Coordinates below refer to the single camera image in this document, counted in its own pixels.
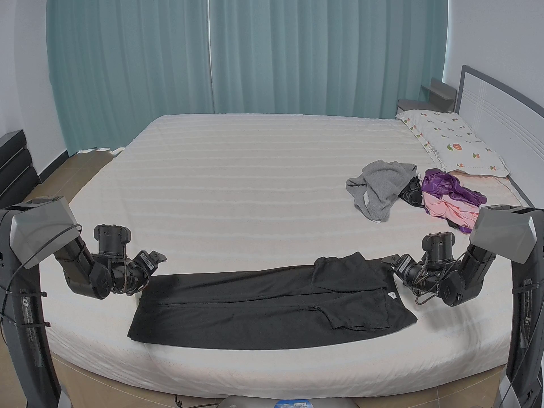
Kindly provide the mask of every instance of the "pink fabric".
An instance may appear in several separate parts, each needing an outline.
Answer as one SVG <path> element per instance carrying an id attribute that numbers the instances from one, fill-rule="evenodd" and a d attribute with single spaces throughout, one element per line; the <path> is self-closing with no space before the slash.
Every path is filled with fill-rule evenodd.
<path id="1" fill-rule="evenodd" d="M 439 200 L 427 192 L 422 192 L 425 208 L 431 216 L 446 218 L 457 225 L 474 228 L 479 209 L 464 201 L 452 200 L 449 195 L 442 195 Z"/>

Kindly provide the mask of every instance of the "fitted sheet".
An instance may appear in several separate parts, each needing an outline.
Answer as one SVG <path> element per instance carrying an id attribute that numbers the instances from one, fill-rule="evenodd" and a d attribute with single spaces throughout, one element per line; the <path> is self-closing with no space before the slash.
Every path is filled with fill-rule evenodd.
<path id="1" fill-rule="evenodd" d="M 398 200 L 380 224 L 345 189 L 374 160 L 434 167 L 397 120 L 307 115 L 175 115 L 151 123 L 71 202 L 97 252 L 97 224 L 132 231 L 127 254 L 168 257 L 156 274 L 261 270 L 360 251 L 365 258 L 422 255 L 421 240 L 453 231 Z M 505 179 L 458 175 L 488 204 L 520 204 Z M 455 232 L 454 255 L 468 236 Z M 41 263 L 51 350 L 126 384 L 187 396 L 356 397 L 405 393 L 507 360 L 510 262 L 497 257 L 480 295 L 458 307 L 423 306 L 397 279 L 418 322 L 375 339 L 325 347 L 233 351 L 143 344 L 127 337 L 136 296 L 73 294 L 54 258 Z"/>

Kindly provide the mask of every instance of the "tile floor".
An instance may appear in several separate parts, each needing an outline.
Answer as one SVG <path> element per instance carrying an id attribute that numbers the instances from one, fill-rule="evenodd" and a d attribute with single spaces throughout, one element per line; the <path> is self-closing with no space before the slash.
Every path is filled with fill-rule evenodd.
<path id="1" fill-rule="evenodd" d="M 27 197 L 63 195 L 68 201 L 113 158 L 108 151 L 79 153 L 68 159 Z M 176 407 L 172 394 L 143 390 L 85 371 L 54 356 L 55 369 L 74 408 Z M 361 408 L 491 408 L 501 367 L 439 387 L 397 396 L 355 398 Z M 24 408 L 25 399 L 8 350 L 0 341 L 0 408 Z M 219 403 L 215 399 L 179 397 L 182 406 Z"/>

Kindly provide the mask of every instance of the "pillowcase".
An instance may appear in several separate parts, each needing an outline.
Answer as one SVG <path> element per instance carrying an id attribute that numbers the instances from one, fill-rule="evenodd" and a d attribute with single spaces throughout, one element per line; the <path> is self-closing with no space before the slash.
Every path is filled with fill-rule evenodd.
<path id="1" fill-rule="evenodd" d="M 407 110 L 397 115 L 442 171 L 506 177 L 500 156 L 479 140 L 457 113 Z"/>

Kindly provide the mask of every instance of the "curtain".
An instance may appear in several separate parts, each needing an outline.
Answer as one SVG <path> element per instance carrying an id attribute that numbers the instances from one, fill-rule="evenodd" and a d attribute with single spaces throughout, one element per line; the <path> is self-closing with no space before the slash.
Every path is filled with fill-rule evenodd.
<path id="1" fill-rule="evenodd" d="M 442 79 L 448 0 L 209 0 L 215 112 L 394 118 Z"/>
<path id="2" fill-rule="evenodd" d="M 213 112 L 207 0 L 47 0 L 70 154 L 126 146 L 161 115 Z"/>

